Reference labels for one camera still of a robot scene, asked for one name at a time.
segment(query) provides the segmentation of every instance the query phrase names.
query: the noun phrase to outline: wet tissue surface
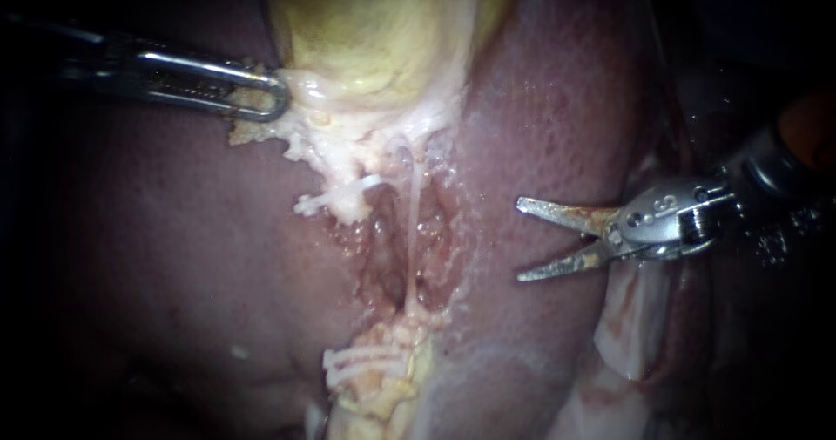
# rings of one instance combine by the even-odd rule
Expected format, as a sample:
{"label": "wet tissue surface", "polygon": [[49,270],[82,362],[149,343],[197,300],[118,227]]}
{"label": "wet tissue surface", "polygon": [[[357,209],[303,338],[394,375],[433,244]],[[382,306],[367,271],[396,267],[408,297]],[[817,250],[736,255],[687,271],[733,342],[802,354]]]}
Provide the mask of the wet tissue surface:
{"label": "wet tissue surface", "polygon": [[[682,70],[686,121],[671,119],[640,0],[510,1],[467,66],[455,121],[420,154],[389,151],[386,183],[352,223],[293,212],[323,176],[283,157],[284,141],[229,146],[220,118],[77,95],[44,94],[46,108],[4,91],[19,100],[15,121],[37,125],[11,154],[25,180],[3,278],[4,366],[19,412],[41,418],[27,429],[376,438],[362,432],[383,423],[379,438],[679,439],[812,428],[798,404],[818,373],[811,301],[832,202],[689,260],[514,283],[583,244],[514,213],[517,196],[616,206],[709,165],[711,138],[731,148],[746,128],[728,124],[769,112],[747,97],[750,77]],[[137,32],[273,65],[286,49],[264,0],[106,2],[97,20]],[[394,415],[356,415],[380,393],[394,393]],[[352,430],[369,418],[372,430]]]}

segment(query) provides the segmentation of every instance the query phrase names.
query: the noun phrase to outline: open forceps jaw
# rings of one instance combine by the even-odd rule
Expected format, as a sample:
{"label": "open forceps jaw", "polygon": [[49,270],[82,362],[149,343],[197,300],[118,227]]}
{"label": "open forceps jaw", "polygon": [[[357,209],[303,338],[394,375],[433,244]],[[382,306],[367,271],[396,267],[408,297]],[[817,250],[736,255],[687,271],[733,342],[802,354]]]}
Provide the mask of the open forceps jaw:
{"label": "open forceps jaw", "polygon": [[516,201],[516,209],[559,226],[574,229],[581,237],[591,235],[598,238],[573,254],[517,274],[517,281],[539,281],[599,268],[610,261],[625,259],[636,252],[635,248],[624,245],[624,240],[616,228],[615,222],[622,210],[620,207],[565,206],[520,197]]}
{"label": "open forceps jaw", "polygon": [[121,32],[5,14],[35,43],[62,48],[47,76],[59,84],[266,123],[290,102],[287,84],[263,67],[214,58]]}

